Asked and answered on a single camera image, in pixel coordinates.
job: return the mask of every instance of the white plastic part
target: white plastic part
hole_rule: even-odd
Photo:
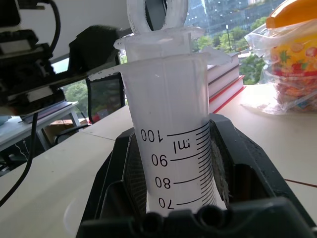
[[[215,205],[207,63],[227,64],[231,57],[213,48],[191,53],[192,38],[201,35],[202,29],[182,27],[120,39],[114,46],[126,49],[129,63],[89,76],[121,72],[149,208],[163,216]]]
[[[188,11],[188,0],[169,0],[162,30],[184,26]],[[133,33],[150,32],[146,20],[145,0],[127,0],[127,13]]]

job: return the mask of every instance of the building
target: building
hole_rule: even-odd
[[[214,35],[226,29],[231,14],[249,6],[248,0],[205,0],[208,32]]]
[[[252,24],[269,14],[284,0],[205,0],[208,33],[218,32],[239,26],[251,31]]]
[[[185,26],[208,28],[207,16],[202,0],[189,0]]]

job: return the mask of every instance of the orange lid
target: orange lid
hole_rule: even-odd
[[[317,0],[286,0],[266,19],[266,27],[289,26],[312,19],[317,19]]]

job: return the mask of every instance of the black plastic holder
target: black plastic holder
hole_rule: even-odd
[[[315,223],[263,149],[222,115],[210,114],[210,130],[215,181],[228,210],[205,206],[197,214],[146,214],[146,183],[132,128],[116,139],[98,171],[77,237],[315,237]]]

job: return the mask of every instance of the window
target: window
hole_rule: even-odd
[[[250,52],[244,36],[265,23],[284,0],[189,0],[185,25],[201,27],[205,36],[193,43],[195,51],[213,46],[225,52],[240,52],[244,84],[256,84],[264,61]]]
[[[67,71],[69,58],[63,59],[59,62],[53,63],[52,67],[55,73],[61,73]],[[79,118],[88,117],[88,92],[87,84],[85,80],[81,80],[62,88],[65,98],[71,102],[78,102],[75,111]]]

